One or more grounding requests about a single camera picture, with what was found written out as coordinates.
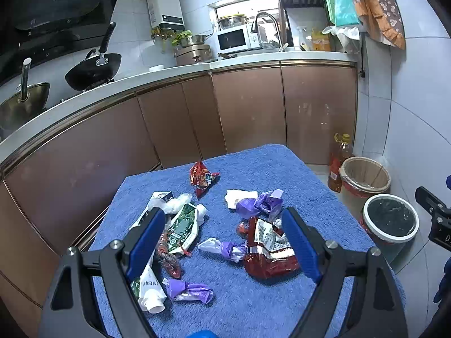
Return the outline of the red clear plastic wrapper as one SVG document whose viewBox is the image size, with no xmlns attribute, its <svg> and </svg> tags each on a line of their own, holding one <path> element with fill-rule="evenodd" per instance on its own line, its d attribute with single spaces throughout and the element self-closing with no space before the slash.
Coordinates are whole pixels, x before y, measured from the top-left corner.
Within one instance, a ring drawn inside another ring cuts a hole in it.
<svg viewBox="0 0 451 338">
<path fill-rule="evenodd" d="M 168 229 L 170 225 L 169 221 L 166 222 L 154 254 L 161 267 L 172 279 L 180 279 L 182 273 L 180 262 L 175 255 L 169 253 Z"/>
</svg>

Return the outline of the large dark red bag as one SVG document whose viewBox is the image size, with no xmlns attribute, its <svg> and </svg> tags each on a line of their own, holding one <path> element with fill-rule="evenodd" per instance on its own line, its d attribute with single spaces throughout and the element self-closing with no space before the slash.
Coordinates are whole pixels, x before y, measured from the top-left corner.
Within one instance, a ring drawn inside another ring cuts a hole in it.
<svg viewBox="0 0 451 338">
<path fill-rule="evenodd" d="M 272 279 L 300 269 L 285 232 L 259 217 L 252 217 L 248 223 L 244 266 L 255 279 Z"/>
</svg>

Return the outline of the green white snack packet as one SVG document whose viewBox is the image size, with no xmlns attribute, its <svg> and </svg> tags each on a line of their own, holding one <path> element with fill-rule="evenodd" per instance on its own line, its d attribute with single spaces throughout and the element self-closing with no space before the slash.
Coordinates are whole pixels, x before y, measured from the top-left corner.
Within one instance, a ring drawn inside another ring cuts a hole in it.
<svg viewBox="0 0 451 338">
<path fill-rule="evenodd" d="M 173 255 L 187 255 L 205 221 L 207 209 L 202 205 L 185 204 L 167 229 L 168 251 Z"/>
</svg>

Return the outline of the clear white plastic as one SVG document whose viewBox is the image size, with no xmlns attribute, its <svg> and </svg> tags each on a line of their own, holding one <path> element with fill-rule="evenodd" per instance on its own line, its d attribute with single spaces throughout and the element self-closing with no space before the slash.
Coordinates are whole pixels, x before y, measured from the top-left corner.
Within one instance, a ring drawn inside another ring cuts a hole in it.
<svg viewBox="0 0 451 338">
<path fill-rule="evenodd" d="M 189 193 L 184 193 L 179 195 L 177 198 L 171 198 L 163 204 L 163 211 L 165 214 L 177 214 L 185 204 L 189 204 L 192 200 L 192 195 Z"/>
</svg>

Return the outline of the small red candy wrapper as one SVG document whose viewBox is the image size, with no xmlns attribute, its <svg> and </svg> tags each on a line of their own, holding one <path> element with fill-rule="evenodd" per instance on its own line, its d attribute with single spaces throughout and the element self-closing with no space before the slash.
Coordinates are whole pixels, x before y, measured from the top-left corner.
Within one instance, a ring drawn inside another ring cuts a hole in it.
<svg viewBox="0 0 451 338">
<path fill-rule="evenodd" d="M 242 221 L 242 222 L 240 222 L 239 224 L 238 224 L 238 226 L 237 226 L 237 228 L 236 228 L 236 232 L 237 232 L 237 234 L 242 238 L 242 239 L 247 239 L 247 237 L 248 237 L 248 231 L 249 231 L 249 228 L 248 228 L 248 222 L 244 222 L 244 221 Z"/>
</svg>

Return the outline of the white tissue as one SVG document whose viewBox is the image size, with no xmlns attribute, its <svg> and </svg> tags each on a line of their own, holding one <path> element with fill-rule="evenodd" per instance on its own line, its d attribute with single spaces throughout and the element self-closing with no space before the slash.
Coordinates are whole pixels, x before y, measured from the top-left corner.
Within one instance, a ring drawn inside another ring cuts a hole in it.
<svg viewBox="0 0 451 338">
<path fill-rule="evenodd" d="M 229 189 L 226 191 L 226 195 L 224 197 L 227 206 L 229 209 L 235 210 L 237 203 L 239 203 L 243 199 L 256 199 L 258 197 L 258 193 L 256 191 L 243 191 L 236 189 Z"/>
</svg>

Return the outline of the red snack bag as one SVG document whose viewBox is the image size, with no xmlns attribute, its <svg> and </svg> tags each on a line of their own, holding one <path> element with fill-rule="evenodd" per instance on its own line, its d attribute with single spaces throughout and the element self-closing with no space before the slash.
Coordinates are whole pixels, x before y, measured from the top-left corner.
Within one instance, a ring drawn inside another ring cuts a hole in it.
<svg viewBox="0 0 451 338">
<path fill-rule="evenodd" d="M 219 177 L 219 172 L 210 172 L 202 161 L 196 162 L 190 169 L 190 184 L 195 188 L 196 197 L 201 198 Z"/>
</svg>

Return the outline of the purple twisted wrapper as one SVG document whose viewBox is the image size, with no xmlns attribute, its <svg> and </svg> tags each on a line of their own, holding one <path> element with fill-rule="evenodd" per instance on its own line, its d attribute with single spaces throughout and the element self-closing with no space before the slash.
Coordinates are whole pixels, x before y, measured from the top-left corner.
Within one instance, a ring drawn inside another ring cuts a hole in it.
<svg viewBox="0 0 451 338">
<path fill-rule="evenodd" d="M 236 244 L 233 242 L 222 242 L 216 238 L 209 238 L 198 245 L 202 252 L 221 255 L 224 259 L 239 263 L 247 253 L 247 243 Z"/>
</svg>

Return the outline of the white trash bin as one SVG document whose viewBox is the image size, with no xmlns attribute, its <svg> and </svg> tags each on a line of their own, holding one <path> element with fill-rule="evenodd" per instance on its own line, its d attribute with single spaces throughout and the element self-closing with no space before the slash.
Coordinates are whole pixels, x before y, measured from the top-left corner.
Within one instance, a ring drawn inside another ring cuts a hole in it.
<svg viewBox="0 0 451 338">
<path fill-rule="evenodd" d="M 416 237 L 420 228 L 413 206 L 390 194 L 374 195 L 365 202 L 361 224 L 389 264 Z"/>
</svg>

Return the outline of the brown kitchen cabinets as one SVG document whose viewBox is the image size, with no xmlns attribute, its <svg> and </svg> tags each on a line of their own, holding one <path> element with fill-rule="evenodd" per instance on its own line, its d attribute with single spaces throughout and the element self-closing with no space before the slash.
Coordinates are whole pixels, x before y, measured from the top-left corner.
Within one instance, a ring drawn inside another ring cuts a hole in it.
<svg viewBox="0 0 451 338">
<path fill-rule="evenodd" d="M 280 143 L 324 164 L 353 133 L 357 63 L 287 54 L 175 67 L 77 95 L 1 142 L 1 335 L 35 337 L 60 256 L 129 175 Z"/>
</svg>

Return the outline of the kitchen faucet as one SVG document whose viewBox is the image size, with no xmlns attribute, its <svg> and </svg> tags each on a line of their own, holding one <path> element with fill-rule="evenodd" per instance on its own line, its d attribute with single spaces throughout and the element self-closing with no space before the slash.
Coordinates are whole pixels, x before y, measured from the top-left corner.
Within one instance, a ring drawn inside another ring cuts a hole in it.
<svg viewBox="0 0 451 338">
<path fill-rule="evenodd" d="M 251 33 L 257 39 L 258 46 L 263 50 L 284 52 L 288 43 L 284 42 L 277 19 L 268 12 L 259 12 L 251 25 Z"/>
</svg>

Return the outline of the wooden waste basket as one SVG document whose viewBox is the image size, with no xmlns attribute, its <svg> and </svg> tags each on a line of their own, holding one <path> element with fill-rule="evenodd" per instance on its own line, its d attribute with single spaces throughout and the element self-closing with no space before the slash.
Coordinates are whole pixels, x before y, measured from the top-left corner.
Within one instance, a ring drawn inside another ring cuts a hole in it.
<svg viewBox="0 0 451 338">
<path fill-rule="evenodd" d="M 391 176 L 383 165 L 363 156 L 346 159 L 339 168 L 342 201 L 355 219 L 362 219 L 365 202 L 373 195 L 387 193 Z"/>
</svg>

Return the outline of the cooking oil bottle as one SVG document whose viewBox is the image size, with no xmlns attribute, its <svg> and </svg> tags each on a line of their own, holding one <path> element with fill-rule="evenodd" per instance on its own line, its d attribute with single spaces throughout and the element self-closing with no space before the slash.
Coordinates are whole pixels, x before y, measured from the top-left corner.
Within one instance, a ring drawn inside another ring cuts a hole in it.
<svg viewBox="0 0 451 338">
<path fill-rule="evenodd" d="M 341 193 L 342 179 L 339 169 L 346 159 L 352 157 L 353 146 L 351 144 L 351 136 L 347 133 L 335 133 L 333 140 L 327 185 L 332 191 Z"/>
</svg>

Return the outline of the blue towel mat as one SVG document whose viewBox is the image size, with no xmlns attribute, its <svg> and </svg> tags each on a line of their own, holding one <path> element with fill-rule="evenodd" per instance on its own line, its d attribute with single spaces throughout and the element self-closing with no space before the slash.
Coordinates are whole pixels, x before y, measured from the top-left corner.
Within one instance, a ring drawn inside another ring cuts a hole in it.
<svg viewBox="0 0 451 338">
<path fill-rule="evenodd" d="M 206 167 L 219 173 L 219 181 L 200 199 L 207 220 L 198 240 L 215 237 L 240 243 L 236 228 L 240 216 L 228 209 L 225 194 L 230 189 L 283 191 L 283 204 L 295 208 L 304 221 L 322 237 L 335 240 L 347 250 L 366 251 L 373 241 L 346 206 L 293 152 L 282 145 L 268 144 L 235 154 L 208 159 Z M 92 244 L 102 249 L 123 238 L 144 211 L 155 192 L 182 195 L 193 191 L 187 165 L 126 178 L 106 213 Z M 315 289 L 314 282 L 300 271 L 283 277 L 257 280 L 240 263 L 191 247 L 191 256 L 180 263 L 186 282 L 205 284 L 213 290 L 209 304 L 165 301 L 161 313 L 147 320 L 159 337 L 186 337 L 211 330 L 219 337 L 288 337 Z"/>
</svg>

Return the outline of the white plastic bag hanging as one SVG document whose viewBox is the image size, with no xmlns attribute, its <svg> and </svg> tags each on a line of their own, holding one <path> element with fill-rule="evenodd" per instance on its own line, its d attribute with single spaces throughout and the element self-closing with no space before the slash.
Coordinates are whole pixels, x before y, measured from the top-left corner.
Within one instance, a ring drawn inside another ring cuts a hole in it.
<svg viewBox="0 0 451 338">
<path fill-rule="evenodd" d="M 328 26 L 321 31 L 324 35 L 333 36 L 333 46 L 336 52 L 357 54 L 360 52 L 360 32 L 357 27 Z"/>
</svg>

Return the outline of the yellow box on counter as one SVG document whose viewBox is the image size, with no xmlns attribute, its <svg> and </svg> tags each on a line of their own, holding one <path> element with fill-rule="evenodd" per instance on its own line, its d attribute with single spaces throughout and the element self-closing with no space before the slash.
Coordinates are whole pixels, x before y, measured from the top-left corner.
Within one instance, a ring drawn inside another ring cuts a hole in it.
<svg viewBox="0 0 451 338">
<path fill-rule="evenodd" d="M 311 33 L 312 47 L 314 51 L 331 51 L 330 38 L 328 34 L 323 34 L 315 29 Z"/>
</svg>

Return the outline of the orange patterned apron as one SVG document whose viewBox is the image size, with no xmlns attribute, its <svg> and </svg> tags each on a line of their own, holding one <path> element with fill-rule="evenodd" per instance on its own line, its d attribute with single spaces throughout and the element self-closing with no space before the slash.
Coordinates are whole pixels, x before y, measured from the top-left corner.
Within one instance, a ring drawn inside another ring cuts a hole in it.
<svg viewBox="0 0 451 338">
<path fill-rule="evenodd" d="M 374 41 L 405 50 L 404 23 L 396 0 L 353 2 L 360 21 Z"/>
</svg>

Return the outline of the teal hanging bag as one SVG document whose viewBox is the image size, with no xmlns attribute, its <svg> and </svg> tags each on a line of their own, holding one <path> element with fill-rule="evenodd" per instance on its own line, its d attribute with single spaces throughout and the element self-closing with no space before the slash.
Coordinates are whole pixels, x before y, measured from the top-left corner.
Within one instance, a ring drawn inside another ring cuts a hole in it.
<svg viewBox="0 0 451 338">
<path fill-rule="evenodd" d="M 360 23 L 353 0 L 335 0 L 334 4 L 334 15 L 337 27 L 353 26 Z"/>
</svg>

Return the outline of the black wok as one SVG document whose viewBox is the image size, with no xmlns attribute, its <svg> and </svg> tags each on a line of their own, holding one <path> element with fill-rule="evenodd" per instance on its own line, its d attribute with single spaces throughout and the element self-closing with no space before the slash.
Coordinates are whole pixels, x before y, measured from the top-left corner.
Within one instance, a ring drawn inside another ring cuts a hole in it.
<svg viewBox="0 0 451 338">
<path fill-rule="evenodd" d="M 65 75 L 72 89 L 83 92 L 114 80 L 121 65 L 121 54 L 108 53 L 107 49 L 115 27 L 116 23 L 110 22 L 100 49 L 91 49 L 86 58 Z"/>
</svg>

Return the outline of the brown rice cooker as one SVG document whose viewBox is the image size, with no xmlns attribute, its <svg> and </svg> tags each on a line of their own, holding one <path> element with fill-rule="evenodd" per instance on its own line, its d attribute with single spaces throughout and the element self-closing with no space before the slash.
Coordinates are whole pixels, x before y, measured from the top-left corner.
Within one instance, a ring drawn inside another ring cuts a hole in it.
<svg viewBox="0 0 451 338">
<path fill-rule="evenodd" d="M 176 50 L 174 57 L 178 66 L 186 66 L 210 61 L 213 53 L 208 44 L 195 44 Z"/>
</svg>

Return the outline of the white microwave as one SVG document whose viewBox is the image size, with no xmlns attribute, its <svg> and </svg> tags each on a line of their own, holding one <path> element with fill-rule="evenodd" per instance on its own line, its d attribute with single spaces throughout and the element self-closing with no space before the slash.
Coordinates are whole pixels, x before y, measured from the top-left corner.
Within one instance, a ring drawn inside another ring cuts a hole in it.
<svg viewBox="0 0 451 338">
<path fill-rule="evenodd" d="M 221 54 L 233 54 L 260 48 L 258 34 L 251 32 L 250 25 L 240 25 L 217 32 L 216 46 Z"/>
</svg>

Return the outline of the green potted plant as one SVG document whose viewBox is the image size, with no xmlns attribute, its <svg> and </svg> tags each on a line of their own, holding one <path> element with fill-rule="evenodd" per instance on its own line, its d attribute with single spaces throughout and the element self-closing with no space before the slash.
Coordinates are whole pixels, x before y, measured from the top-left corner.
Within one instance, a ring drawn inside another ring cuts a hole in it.
<svg viewBox="0 0 451 338">
<path fill-rule="evenodd" d="M 171 44 L 173 46 L 181 46 L 182 40 L 192 37 L 192 35 L 193 34 L 191 31 L 181 31 L 181 32 L 174 33 L 171 38 Z"/>
</svg>

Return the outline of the black range hood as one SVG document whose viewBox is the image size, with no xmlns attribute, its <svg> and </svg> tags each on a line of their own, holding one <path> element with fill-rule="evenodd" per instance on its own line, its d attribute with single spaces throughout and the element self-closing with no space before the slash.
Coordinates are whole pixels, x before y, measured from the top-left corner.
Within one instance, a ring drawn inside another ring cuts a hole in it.
<svg viewBox="0 0 451 338">
<path fill-rule="evenodd" d="M 78 50 L 99 46 L 117 0 L 1 0 L 1 81 Z"/>
</svg>

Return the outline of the steel pot on microwave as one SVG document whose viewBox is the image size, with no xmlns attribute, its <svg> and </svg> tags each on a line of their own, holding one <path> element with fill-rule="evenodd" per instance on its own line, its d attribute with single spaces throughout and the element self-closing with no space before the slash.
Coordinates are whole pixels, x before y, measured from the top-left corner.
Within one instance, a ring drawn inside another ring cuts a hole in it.
<svg viewBox="0 0 451 338">
<path fill-rule="evenodd" d="M 218 26 L 221 30 L 246 24 L 248 24 L 248 17 L 243 14 L 228 15 L 218 19 Z"/>
</svg>

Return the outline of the white water heater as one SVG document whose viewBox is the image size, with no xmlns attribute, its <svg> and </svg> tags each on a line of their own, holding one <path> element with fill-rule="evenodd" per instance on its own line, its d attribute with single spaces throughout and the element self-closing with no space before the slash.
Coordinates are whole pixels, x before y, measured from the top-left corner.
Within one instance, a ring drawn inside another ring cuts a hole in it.
<svg viewBox="0 0 451 338">
<path fill-rule="evenodd" d="M 152 28 L 184 31 L 184 19 L 179 0 L 147 0 Z"/>
</svg>

